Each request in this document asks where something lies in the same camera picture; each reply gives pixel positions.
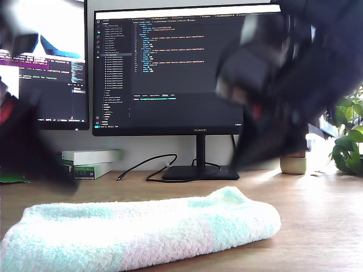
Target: stack of boxes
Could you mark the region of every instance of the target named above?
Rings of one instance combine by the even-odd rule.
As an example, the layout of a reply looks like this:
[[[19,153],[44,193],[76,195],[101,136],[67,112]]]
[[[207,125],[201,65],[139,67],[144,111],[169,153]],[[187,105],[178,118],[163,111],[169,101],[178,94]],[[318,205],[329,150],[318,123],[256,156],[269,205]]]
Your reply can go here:
[[[113,163],[123,158],[121,150],[63,151],[62,160],[76,180],[95,180],[112,171]]]

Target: red object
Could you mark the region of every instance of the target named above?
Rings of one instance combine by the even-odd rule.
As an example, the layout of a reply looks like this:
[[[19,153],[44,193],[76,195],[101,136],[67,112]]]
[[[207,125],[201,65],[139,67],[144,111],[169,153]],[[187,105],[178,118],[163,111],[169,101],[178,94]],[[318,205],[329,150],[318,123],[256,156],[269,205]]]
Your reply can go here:
[[[260,119],[262,115],[262,106],[261,105],[254,105],[252,114],[254,115],[255,119]]]
[[[9,119],[13,108],[13,103],[5,101],[5,104],[2,105],[2,107],[0,108],[0,125],[2,125],[7,119]]]

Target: cable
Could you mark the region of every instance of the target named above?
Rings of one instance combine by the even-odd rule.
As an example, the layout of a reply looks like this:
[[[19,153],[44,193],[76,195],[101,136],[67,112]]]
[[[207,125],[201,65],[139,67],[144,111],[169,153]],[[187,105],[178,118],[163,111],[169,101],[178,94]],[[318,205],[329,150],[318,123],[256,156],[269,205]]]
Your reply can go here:
[[[235,150],[236,149],[236,140],[234,139],[233,135],[231,135],[231,139],[232,139],[233,150]]]
[[[214,173],[205,175],[203,177],[192,178],[190,180],[155,180],[155,179],[152,179],[151,178],[151,177],[153,177],[153,176],[161,173],[162,171],[164,171],[164,169],[166,168],[166,167],[164,167],[163,169],[159,170],[158,172],[155,172],[155,173],[151,174],[150,176],[148,176],[146,178],[146,181],[155,181],[155,182],[163,182],[163,183],[184,183],[184,182],[191,182],[191,181],[201,180],[202,178],[204,179],[206,177],[212,177],[212,176],[214,176],[215,174],[217,174],[222,169],[221,166],[218,165],[218,164],[214,164],[214,163],[205,163],[205,164],[211,165],[211,166],[215,166],[215,167],[218,168],[218,170],[215,171]]]
[[[170,157],[170,156],[174,156],[174,159],[171,161],[171,163],[169,164],[169,166],[171,166],[175,161],[176,161],[176,158],[178,157],[177,154],[166,154],[166,155],[160,155],[160,156],[155,156],[155,157],[152,157],[150,159],[147,159],[147,160],[144,160],[143,162],[135,165],[134,167],[131,167],[130,169],[126,170],[124,173],[122,173],[118,178],[117,180],[121,180],[123,179],[126,174],[132,170],[134,170],[135,168],[151,161],[151,160],[155,160],[155,159],[159,159],[159,158],[163,158],[163,157]],[[201,178],[205,178],[205,177],[209,177],[209,176],[214,176],[215,174],[217,174],[222,168],[220,165],[218,164],[214,164],[214,163],[205,163],[207,165],[212,165],[212,166],[215,166],[218,168],[217,171],[215,171],[214,173],[211,173],[211,174],[208,174],[208,175],[205,175],[203,177],[198,177],[198,178],[193,178],[193,179],[189,179],[189,180],[156,180],[156,179],[153,179],[152,177],[163,172],[166,168],[168,168],[168,166],[164,166],[162,169],[160,169],[159,171],[151,174],[150,176],[148,176],[146,178],[146,181],[154,181],[154,182],[163,182],[163,183],[183,183],[183,182],[190,182],[190,181],[196,181],[196,180],[200,180]]]

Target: light blue towel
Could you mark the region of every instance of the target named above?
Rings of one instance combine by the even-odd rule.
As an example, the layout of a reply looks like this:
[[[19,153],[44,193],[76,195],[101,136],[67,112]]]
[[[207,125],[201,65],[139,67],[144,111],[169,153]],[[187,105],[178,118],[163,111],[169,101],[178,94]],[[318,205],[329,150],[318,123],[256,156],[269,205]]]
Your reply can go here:
[[[25,209],[1,242],[2,272],[118,272],[268,239],[277,210],[225,187],[207,197]]]

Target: desk surface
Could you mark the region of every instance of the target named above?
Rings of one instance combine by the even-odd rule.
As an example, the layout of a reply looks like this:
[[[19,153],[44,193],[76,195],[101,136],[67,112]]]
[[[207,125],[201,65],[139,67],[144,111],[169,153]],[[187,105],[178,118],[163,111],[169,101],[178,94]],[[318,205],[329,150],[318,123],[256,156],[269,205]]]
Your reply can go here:
[[[221,253],[149,267],[139,271],[363,271],[363,179],[316,174],[290,176],[276,171],[241,174],[238,181],[161,184],[145,181],[147,172],[118,172],[84,181],[71,198],[36,182],[1,187],[1,238],[26,207],[51,202],[145,201],[206,196],[236,186],[247,197],[268,202],[282,227],[269,240]]]

